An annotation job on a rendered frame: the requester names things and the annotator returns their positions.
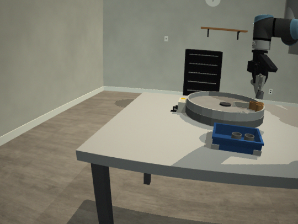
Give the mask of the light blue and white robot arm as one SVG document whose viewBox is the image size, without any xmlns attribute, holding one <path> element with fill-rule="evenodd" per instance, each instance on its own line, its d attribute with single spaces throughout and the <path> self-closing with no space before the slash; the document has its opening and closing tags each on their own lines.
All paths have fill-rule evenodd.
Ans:
<svg viewBox="0 0 298 224">
<path fill-rule="evenodd" d="M 269 14 L 255 16 L 252 48 L 270 50 L 272 37 L 281 38 L 288 46 L 298 42 L 298 0 L 285 1 L 284 18 L 274 18 Z M 267 55 L 259 54 L 258 58 L 268 72 L 278 70 Z"/>
</svg>

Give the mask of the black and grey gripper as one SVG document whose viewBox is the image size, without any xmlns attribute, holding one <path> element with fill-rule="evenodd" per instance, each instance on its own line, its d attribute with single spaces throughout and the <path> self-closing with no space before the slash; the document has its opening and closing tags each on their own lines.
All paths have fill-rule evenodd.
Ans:
<svg viewBox="0 0 298 224">
<path fill-rule="evenodd" d="M 261 89 L 263 88 L 268 78 L 268 70 L 259 60 L 258 56 L 259 54 L 264 54 L 264 53 L 267 54 L 268 51 L 254 49 L 252 50 L 252 52 L 253 52 L 253 60 L 248 61 L 247 71 L 252 73 L 253 79 L 251 79 L 251 84 L 254 86 L 254 91 L 255 91 L 255 94 L 257 95 L 258 91 L 259 92 L 261 91 Z"/>
</svg>

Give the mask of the blue crate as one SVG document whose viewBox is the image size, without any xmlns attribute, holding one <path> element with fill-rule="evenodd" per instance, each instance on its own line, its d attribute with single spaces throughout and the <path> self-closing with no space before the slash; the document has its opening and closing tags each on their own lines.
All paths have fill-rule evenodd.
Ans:
<svg viewBox="0 0 298 224">
<path fill-rule="evenodd" d="M 242 134 L 241 140 L 231 138 L 233 132 Z M 245 134 L 254 135 L 254 141 L 244 140 Z M 211 149 L 261 156 L 264 142 L 258 128 L 214 123 Z"/>
</svg>

